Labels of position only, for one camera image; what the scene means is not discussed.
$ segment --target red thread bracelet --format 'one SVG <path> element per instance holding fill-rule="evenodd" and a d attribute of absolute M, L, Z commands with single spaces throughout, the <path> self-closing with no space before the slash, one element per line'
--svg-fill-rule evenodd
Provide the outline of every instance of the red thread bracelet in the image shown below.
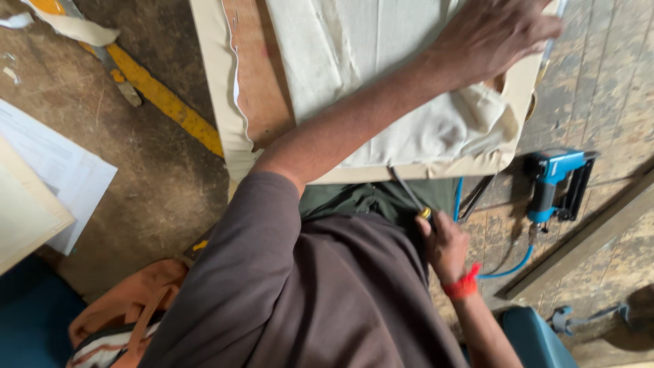
<path fill-rule="evenodd" d="M 453 282 L 447 285 L 441 284 L 443 291 L 450 298 L 450 300 L 455 301 L 463 299 L 468 295 L 477 292 L 477 280 L 475 280 L 475 276 L 477 276 L 479 268 L 481 268 L 481 265 L 475 262 L 472 264 L 470 272 L 461 276 L 457 282 Z"/>

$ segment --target orange bag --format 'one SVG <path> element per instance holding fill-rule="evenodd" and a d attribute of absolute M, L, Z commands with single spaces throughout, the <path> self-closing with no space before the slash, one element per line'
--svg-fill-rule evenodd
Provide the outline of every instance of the orange bag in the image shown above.
<path fill-rule="evenodd" d="M 158 327 L 150 319 L 170 307 L 187 273 L 180 260 L 152 263 L 93 302 L 68 329 L 75 352 L 66 366 L 135 368 Z"/>

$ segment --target forearm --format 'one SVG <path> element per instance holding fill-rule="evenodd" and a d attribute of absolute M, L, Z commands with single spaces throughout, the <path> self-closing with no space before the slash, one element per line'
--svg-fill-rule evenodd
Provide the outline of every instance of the forearm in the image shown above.
<path fill-rule="evenodd" d="M 453 301 L 473 368 L 522 367 L 511 343 L 478 293 Z"/>
<path fill-rule="evenodd" d="M 439 73 L 438 68 L 433 57 L 419 56 L 277 139 L 251 172 L 277 172 L 302 193 L 307 183 L 329 172 L 394 121 L 454 88 L 451 73 Z"/>

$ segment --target t-shirt sleeve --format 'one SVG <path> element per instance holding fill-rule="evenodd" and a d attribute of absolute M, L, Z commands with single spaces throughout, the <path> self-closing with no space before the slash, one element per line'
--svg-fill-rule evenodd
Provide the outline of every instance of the t-shirt sleeve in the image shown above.
<path fill-rule="evenodd" d="M 299 201 L 279 174 L 241 182 L 140 367 L 201 365 L 267 322 L 293 267 Z"/>

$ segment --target screwdriver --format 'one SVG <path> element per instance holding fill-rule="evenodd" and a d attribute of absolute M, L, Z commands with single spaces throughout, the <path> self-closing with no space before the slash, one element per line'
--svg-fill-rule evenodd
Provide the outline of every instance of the screwdriver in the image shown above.
<path fill-rule="evenodd" d="M 431 225 L 432 230 L 434 232 L 436 232 L 436 226 L 434 225 L 434 222 L 432 221 L 432 209 L 427 207 L 427 206 L 423 206 L 423 204 L 420 203 L 420 201 L 418 200 L 418 197 L 416 197 L 415 194 L 413 194 L 413 191 L 411 190 L 411 188 L 409 188 L 409 186 L 404 181 L 404 179 L 402 179 L 398 175 L 398 172 L 395 170 L 395 167 L 389 166 L 388 170 L 390 171 L 391 175 L 393 175 L 393 177 L 395 177 L 395 180 L 400 182 L 400 185 L 402 186 L 402 188 L 404 188 L 404 191 L 409 195 L 409 198 L 413 201 L 415 206 L 418 208 L 418 216 L 420 216 L 423 219 L 429 221 L 429 225 Z"/>

